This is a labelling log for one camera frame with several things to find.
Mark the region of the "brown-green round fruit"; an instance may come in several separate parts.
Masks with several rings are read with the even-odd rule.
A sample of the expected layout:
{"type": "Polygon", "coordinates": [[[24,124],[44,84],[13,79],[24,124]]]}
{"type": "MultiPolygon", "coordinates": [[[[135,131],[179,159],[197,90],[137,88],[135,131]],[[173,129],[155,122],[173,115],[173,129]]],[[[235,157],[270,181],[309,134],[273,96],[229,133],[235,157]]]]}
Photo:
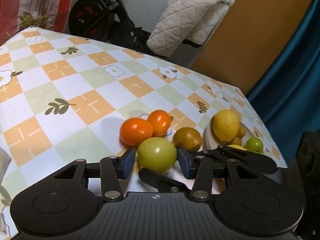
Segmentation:
{"type": "Polygon", "coordinates": [[[202,137],[197,130],[182,127],[175,132],[172,143],[176,148],[182,147],[188,151],[197,152],[202,145],[202,137]]]}

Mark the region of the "orange tangerine front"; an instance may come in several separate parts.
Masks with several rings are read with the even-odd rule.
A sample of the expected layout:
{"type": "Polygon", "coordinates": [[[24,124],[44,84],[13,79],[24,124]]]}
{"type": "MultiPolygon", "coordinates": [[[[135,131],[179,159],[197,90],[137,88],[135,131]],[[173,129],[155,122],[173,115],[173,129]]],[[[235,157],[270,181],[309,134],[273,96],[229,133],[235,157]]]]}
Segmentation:
{"type": "Polygon", "coordinates": [[[119,131],[120,140],[128,146],[138,146],[153,135],[152,125],[141,118],[125,120],[119,131]]]}

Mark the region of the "orange tangerine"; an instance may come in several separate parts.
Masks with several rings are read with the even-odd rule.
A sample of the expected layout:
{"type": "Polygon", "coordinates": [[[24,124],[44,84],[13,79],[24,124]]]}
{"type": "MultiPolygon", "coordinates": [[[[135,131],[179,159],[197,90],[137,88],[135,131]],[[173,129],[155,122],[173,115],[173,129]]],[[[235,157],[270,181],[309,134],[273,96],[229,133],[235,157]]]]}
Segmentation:
{"type": "Polygon", "coordinates": [[[128,146],[138,146],[153,135],[152,125],[141,118],[125,120],[119,131],[120,140],[128,146]]]}
{"type": "Polygon", "coordinates": [[[161,109],[151,112],[147,117],[147,121],[152,125],[155,137],[163,136],[171,125],[170,115],[161,109]]]}

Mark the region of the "large green apple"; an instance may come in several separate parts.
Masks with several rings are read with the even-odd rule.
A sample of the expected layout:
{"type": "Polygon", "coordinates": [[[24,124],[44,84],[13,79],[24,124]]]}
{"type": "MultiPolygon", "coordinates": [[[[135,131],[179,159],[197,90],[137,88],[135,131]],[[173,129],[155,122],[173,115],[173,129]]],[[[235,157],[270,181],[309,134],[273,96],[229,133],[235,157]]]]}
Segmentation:
{"type": "Polygon", "coordinates": [[[177,150],[167,139],[152,137],[138,146],[137,158],[141,168],[165,174],[175,165],[177,150]]]}

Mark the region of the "small green lime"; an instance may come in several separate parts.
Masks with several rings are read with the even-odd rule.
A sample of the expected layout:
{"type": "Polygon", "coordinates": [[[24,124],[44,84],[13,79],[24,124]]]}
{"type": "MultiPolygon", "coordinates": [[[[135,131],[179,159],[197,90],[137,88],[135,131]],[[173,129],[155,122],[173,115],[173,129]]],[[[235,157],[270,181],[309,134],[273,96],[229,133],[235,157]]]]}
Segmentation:
{"type": "Polygon", "coordinates": [[[246,150],[257,154],[262,154],[263,148],[263,142],[257,137],[249,138],[245,144],[246,150]]]}

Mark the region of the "small yellow kumquat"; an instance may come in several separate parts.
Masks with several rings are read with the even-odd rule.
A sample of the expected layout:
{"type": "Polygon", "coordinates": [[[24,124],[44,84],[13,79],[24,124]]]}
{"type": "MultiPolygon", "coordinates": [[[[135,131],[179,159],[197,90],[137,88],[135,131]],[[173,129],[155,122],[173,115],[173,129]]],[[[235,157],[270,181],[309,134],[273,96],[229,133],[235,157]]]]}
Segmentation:
{"type": "Polygon", "coordinates": [[[242,139],[245,135],[246,135],[246,128],[244,126],[240,126],[237,137],[242,139]]]}

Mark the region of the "large yellow lemon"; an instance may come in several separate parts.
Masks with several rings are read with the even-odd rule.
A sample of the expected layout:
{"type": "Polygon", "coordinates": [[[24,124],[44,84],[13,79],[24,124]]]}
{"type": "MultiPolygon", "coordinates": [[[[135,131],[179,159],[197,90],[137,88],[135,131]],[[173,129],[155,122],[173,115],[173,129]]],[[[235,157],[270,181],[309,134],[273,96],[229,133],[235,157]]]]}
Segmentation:
{"type": "Polygon", "coordinates": [[[239,120],[230,110],[221,110],[212,119],[212,131],[222,142],[232,141],[238,135],[239,129],[239,120]]]}

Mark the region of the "teal blue curtain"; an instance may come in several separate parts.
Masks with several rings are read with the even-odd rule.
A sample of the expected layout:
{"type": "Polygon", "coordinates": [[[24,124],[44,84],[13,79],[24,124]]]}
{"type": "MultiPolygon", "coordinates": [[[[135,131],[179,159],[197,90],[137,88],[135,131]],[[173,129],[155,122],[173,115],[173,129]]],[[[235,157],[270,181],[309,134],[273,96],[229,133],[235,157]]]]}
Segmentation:
{"type": "Polygon", "coordinates": [[[303,132],[319,129],[319,0],[247,98],[291,164],[303,132]]]}

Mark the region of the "checkered floral tablecloth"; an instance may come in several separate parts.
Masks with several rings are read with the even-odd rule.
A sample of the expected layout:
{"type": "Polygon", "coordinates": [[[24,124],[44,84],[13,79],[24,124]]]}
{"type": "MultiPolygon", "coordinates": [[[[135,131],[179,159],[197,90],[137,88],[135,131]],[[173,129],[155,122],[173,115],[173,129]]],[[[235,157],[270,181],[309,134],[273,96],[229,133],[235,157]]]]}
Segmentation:
{"type": "Polygon", "coordinates": [[[108,43],[28,28],[1,46],[1,148],[11,162],[1,183],[1,239],[16,228],[9,207],[25,188],[71,161],[122,155],[119,129],[161,109],[167,139],[182,127],[202,133],[230,109],[278,166],[286,162],[239,88],[108,43]]]}

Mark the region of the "brown wooden board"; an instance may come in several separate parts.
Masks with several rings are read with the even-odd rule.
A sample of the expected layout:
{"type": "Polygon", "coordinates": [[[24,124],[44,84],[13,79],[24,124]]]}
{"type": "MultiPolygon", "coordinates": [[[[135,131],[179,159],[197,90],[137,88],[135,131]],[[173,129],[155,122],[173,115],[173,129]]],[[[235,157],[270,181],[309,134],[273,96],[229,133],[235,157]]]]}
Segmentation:
{"type": "Polygon", "coordinates": [[[191,69],[249,92],[299,27],[312,0],[235,0],[191,69]]]}

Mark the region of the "black exercise bike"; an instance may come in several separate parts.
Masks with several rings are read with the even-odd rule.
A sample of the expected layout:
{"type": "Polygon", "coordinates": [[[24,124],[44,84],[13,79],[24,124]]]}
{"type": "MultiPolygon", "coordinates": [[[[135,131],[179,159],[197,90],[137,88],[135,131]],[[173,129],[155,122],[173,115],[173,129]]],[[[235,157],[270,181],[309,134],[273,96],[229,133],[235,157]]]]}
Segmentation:
{"type": "Polygon", "coordinates": [[[150,33],[135,26],[121,0],[77,0],[69,13],[68,27],[75,36],[156,56],[146,44],[150,33]]]}

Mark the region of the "white quilted jacket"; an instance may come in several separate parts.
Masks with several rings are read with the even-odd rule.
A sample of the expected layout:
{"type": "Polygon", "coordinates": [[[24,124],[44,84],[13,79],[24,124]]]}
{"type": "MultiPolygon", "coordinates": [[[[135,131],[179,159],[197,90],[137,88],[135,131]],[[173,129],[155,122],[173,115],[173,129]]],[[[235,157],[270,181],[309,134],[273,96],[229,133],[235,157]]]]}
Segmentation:
{"type": "Polygon", "coordinates": [[[155,54],[170,57],[187,40],[203,45],[235,0],[169,0],[146,44],[155,54]]]}

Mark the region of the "red floral curtain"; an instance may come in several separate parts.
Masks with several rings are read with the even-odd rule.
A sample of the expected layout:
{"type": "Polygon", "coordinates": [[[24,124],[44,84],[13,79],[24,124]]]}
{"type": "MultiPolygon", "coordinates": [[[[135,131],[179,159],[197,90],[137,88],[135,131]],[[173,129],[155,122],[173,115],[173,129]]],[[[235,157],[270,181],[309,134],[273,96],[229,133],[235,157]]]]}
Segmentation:
{"type": "Polygon", "coordinates": [[[1,44],[25,28],[63,32],[72,0],[1,0],[1,44]]]}

